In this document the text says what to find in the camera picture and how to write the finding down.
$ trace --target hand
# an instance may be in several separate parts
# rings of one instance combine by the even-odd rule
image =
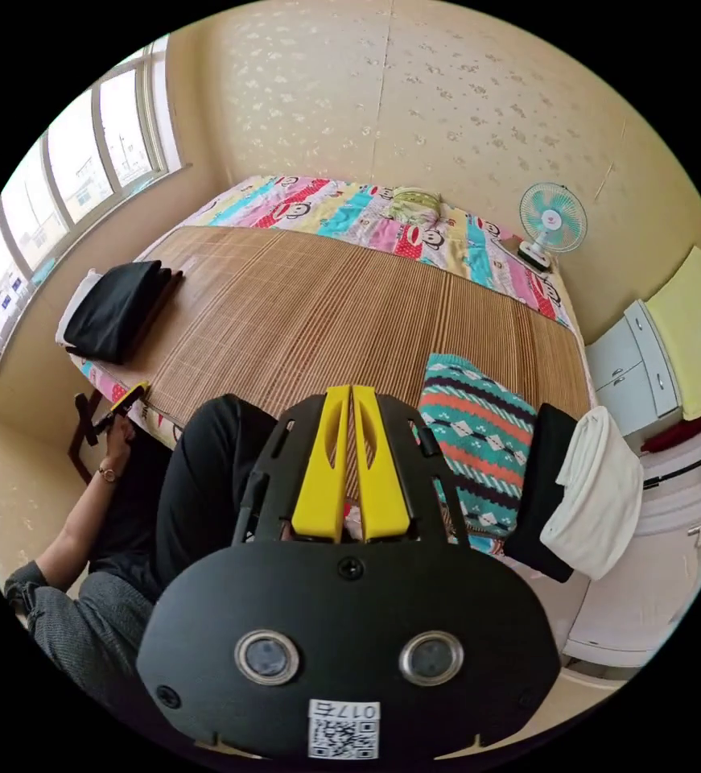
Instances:
[[[104,469],[112,469],[117,475],[122,475],[130,459],[130,446],[135,437],[135,430],[130,420],[117,414],[114,422],[106,433],[106,456],[103,460]]]

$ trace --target yellow towel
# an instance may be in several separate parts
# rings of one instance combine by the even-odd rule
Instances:
[[[701,250],[686,261],[647,303],[682,396],[682,416],[701,416]]]

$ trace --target bamboo mat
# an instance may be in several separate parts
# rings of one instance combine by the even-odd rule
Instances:
[[[147,259],[185,279],[135,358],[184,426],[227,392],[273,415],[343,383],[416,406],[431,352],[458,354],[538,408],[578,419],[588,389],[575,336],[518,301],[446,271],[336,239],[278,229],[186,226]]]

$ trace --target white cloth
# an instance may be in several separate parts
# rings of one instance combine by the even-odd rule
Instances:
[[[541,542],[593,580],[621,558],[640,517],[643,472],[608,409],[590,410],[575,426],[557,482],[559,507]]]
[[[101,278],[101,274],[97,274],[92,268],[87,272],[87,276],[79,283],[79,287],[74,291],[71,296],[71,300],[68,301],[66,310],[60,316],[60,322],[58,323],[58,329],[55,333],[55,343],[60,346],[70,346],[64,338],[66,328],[71,318],[74,316],[74,312],[79,308],[79,304],[87,297],[88,293],[96,286],[98,280]]]

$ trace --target window frame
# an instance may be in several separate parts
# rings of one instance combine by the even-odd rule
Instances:
[[[56,208],[58,217],[66,228],[66,233],[48,251],[48,253],[37,264],[35,269],[31,269],[28,261],[20,251],[18,243],[15,241],[14,235],[12,234],[6,219],[4,204],[2,201],[2,196],[0,195],[0,232],[4,242],[6,243],[7,249],[10,251],[10,256],[12,257],[15,267],[25,277],[26,282],[30,288],[30,294],[27,297],[27,304],[31,302],[33,295],[37,292],[41,284],[47,281],[48,276],[57,267],[58,263],[60,263],[63,257],[102,218],[117,208],[123,201],[126,201],[135,193],[139,192],[142,188],[145,188],[154,181],[171,173],[171,169],[168,167],[166,161],[163,142],[159,134],[157,116],[155,112],[154,84],[152,79],[153,65],[158,61],[165,60],[166,57],[167,45],[155,50],[155,46],[159,47],[162,43],[162,40],[163,39],[158,39],[152,43],[149,43],[147,46],[144,46],[140,50],[138,56],[135,56],[133,59],[120,62],[120,64],[112,67],[106,74],[98,78],[98,80],[95,81],[92,86],[89,87],[89,89],[85,89],[85,91],[90,91],[93,135],[95,137],[97,150],[101,157],[101,163],[103,164],[106,178],[109,181],[109,186],[111,187],[112,193],[111,195],[107,196],[100,204],[93,207],[93,209],[86,213],[76,223],[73,221],[65,201],[60,195],[60,190],[58,189],[55,176],[52,172],[48,142],[49,126],[39,137],[42,173],[45,182],[47,183],[47,188],[49,190],[52,202]],[[109,153],[109,148],[105,141],[103,118],[101,116],[101,84],[114,77],[117,77],[118,75],[122,75],[130,71],[135,72],[135,104],[138,113],[138,123],[141,128],[143,143],[144,147],[146,148],[146,155],[149,159],[151,170],[136,177],[134,180],[131,180],[127,185],[122,186],[117,177],[117,172],[114,168],[111,155]],[[36,276],[41,277],[38,283],[34,281]],[[20,315],[22,315],[24,310],[25,306],[23,306]],[[15,317],[14,323],[4,332],[4,335],[1,337],[3,343],[0,349],[0,361],[9,344],[11,334],[17,327],[20,315]]]

